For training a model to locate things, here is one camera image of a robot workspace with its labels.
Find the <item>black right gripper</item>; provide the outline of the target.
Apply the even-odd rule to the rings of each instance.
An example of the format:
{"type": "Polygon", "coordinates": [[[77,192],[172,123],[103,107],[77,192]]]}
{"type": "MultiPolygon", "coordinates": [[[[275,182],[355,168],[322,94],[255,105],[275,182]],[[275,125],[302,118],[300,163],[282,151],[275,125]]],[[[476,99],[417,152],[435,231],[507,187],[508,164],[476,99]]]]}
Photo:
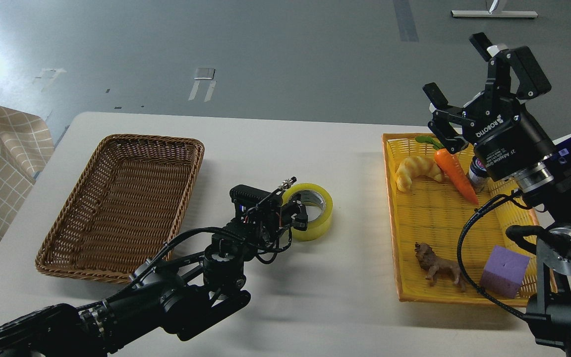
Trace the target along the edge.
{"type": "Polygon", "coordinates": [[[449,153],[464,151],[469,143],[489,177],[498,181],[528,169],[556,150],[551,138],[519,100],[532,100],[552,86],[530,47],[494,44],[483,32],[469,42],[488,64],[485,92],[464,110],[451,106],[436,83],[422,86],[433,109],[428,128],[449,153]],[[453,124],[464,128],[464,136],[453,124]]]}

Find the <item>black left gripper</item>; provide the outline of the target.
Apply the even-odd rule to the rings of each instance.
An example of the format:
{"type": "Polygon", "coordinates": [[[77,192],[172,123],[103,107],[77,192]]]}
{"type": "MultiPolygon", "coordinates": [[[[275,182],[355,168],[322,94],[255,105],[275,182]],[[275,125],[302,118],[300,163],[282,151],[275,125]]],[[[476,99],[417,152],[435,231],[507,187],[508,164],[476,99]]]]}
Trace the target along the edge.
{"type": "Polygon", "coordinates": [[[308,229],[306,206],[299,200],[286,204],[261,201],[245,211],[245,223],[252,227],[252,242],[258,248],[287,248],[283,237],[291,236],[292,229],[304,232],[308,229]]]}

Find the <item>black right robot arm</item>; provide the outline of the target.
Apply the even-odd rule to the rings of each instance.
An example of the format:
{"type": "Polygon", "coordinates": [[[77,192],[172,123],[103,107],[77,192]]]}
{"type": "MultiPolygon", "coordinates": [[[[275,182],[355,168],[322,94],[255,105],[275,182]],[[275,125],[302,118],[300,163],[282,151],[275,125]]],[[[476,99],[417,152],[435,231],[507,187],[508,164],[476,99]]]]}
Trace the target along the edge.
{"type": "Polygon", "coordinates": [[[476,286],[479,294],[528,324],[537,344],[558,348],[571,357],[571,136],[555,144],[525,102],[551,90],[530,48],[494,45],[485,34],[469,38],[488,65],[483,91],[462,108],[449,104],[435,83],[423,87],[433,115],[428,126],[444,148],[456,154],[473,145],[493,181],[512,179],[517,190],[499,194],[481,206],[463,226],[462,244],[481,217],[511,202],[523,200],[524,210],[542,206],[553,218],[544,228],[512,225],[506,236],[537,258],[537,292],[526,311],[511,308],[476,286]]]}

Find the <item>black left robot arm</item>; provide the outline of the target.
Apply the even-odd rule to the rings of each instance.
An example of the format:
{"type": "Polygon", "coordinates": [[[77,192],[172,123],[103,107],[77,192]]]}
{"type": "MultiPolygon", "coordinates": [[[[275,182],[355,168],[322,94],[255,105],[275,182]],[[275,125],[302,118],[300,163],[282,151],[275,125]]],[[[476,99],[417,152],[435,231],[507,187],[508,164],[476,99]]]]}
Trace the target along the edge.
{"type": "Polygon", "coordinates": [[[244,264],[271,264],[305,231],[308,215],[295,177],[276,190],[236,185],[235,217],[222,228],[190,229],[172,238],[104,300],[59,303],[0,326],[0,357],[106,357],[161,328],[188,341],[247,306],[244,264]]]}

